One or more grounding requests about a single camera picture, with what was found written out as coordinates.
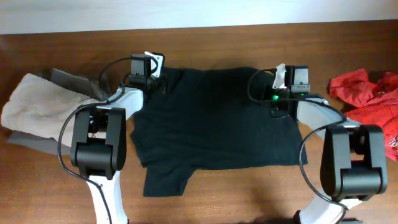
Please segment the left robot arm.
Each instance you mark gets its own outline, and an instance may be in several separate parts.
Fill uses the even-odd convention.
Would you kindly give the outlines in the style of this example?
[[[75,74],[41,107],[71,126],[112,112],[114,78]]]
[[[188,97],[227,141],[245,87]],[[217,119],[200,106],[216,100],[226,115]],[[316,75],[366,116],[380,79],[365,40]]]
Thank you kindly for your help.
[[[128,223],[120,177],[127,154],[126,121],[144,106],[145,96],[164,88],[165,55],[155,52],[127,58],[130,72],[115,94],[100,103],[79,106],[74,121],[70,161],[91,193],[97,223]]]

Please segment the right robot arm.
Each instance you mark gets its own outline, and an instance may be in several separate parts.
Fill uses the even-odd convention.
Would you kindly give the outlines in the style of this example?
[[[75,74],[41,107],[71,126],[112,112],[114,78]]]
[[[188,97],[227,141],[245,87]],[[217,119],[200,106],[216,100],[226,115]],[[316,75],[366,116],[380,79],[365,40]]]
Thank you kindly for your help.
[[[346,214],[353,207],[383,194],[388,185],[384,133],[377,125],[347,118],[322,96],[310,92],[308,67],[280,64],[269,68],[274,81],[271,96],[261,103],[287,103],[290,115],[312,129],[300,148],[314,135],[323,138],[320,166],[322,188],[317,190],[303,167],[304,181],[314,199],[292,218],[280,223],[359,223]]]

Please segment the black t-shirt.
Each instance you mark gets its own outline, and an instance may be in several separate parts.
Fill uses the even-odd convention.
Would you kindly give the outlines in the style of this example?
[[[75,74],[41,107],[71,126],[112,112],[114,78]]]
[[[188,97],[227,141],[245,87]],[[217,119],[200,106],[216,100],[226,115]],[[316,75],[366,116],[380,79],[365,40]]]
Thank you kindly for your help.
[[[147,170],[144,196],[181,196],[196,170],[307,163],[297,121],[257,103],[271,74],[251,67],[165,72],[167,89],[134,115],[131,139]]]

